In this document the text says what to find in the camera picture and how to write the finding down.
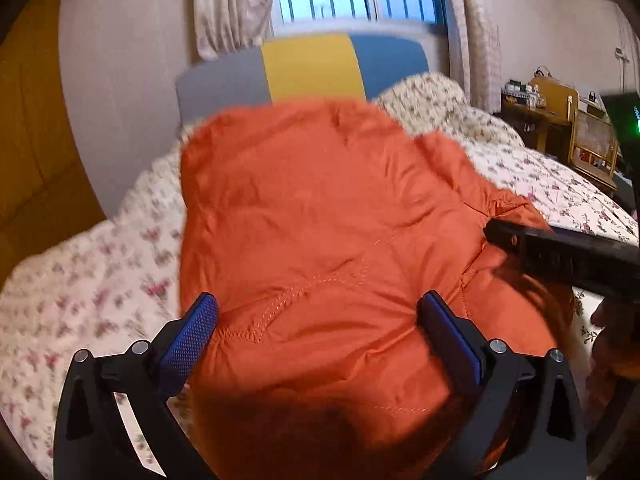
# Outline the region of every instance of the hand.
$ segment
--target hand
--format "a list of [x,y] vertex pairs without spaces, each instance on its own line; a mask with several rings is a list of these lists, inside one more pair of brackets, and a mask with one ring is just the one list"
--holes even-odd
[[611,400],[617,377],[640,379],[640,339],[636,324],[640,306],[604,299],[591,316],[591,323],[603,328],[591,351],[594,367],[587,378],[588,415],[597,420]]

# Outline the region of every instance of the floral quilt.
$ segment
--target floral quilt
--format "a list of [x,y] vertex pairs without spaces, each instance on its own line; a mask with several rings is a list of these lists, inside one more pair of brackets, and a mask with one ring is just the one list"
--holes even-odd
[[[393,103],[389,110],[403,123],[400,104]],[[524,148],[502,124],[487,123],[483,113],[462,108],[464,117],[455,113],[449,114],[447,124],[462,121],[465,126],[443,130],[497,186],[529,197],[551,224],[638,244],[637,223],[589,182]],[[417,128],[413,135],[433,131],[421,128],[415,114],[412,121]],[[498,129],[478,137],[487,125]],[[152,339],[177,316],[185,216],[179,157],[178,143],[142,173],[116,218],[23,261],[0,293],[0,413],[46,478],[52,478],[58,399],[73,354],[80,348],[95,356],[123,352],[136,339]],[[580,382],[588,373],[590,345],[597,334],[588,319],[600,298],[583,291],[577,295],[579,351],[571,354],[577,356],[572,365]],[[118,395],[116,400],[142,463],[160,472],[127,399]],[[189,435],[188,390],[170,403]]]

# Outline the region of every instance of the floral curtain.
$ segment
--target floral curtain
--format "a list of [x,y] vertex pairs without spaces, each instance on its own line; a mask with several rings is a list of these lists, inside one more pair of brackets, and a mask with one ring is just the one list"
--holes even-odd
[[493,0],[446,0],[449,19],[450,76],[471,104],[488,112],[500,109],[500,39]]
[[193,0],[198,54],[215,59],[262,43],[273,0]]

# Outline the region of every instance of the orange jacket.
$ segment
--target orange jacket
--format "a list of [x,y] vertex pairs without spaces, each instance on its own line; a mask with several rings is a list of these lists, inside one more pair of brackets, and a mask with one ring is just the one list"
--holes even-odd
[[223,480],[417,478],[466,409],[416,327],[430,289],[518,352],[568,331],[569,288],[520,275],[482,232],[546,226],[536,209],[373,106],[220,114],[185,149],[182,187],[182,310],[203,290],[220,306],[194,439]]

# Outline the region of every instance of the blue gripper pad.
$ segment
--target blue gripper pad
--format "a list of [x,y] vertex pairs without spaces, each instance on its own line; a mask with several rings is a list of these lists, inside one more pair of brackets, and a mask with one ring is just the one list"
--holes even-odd
[[182,327],[158,365],[158,394],[173,397],[180,393],[218,322],[218,304],[211,294],[202,293],[180,321]]
[[[481,351],[474,349],[462,332],[460,324],[471,321],[456,317],[437,292],[427,292],[418,302],[418,323],[429,343],[442,360],[457,393],[474,396],[478,393],[483,374]],[[470,336],[479,334],[470,327]]]

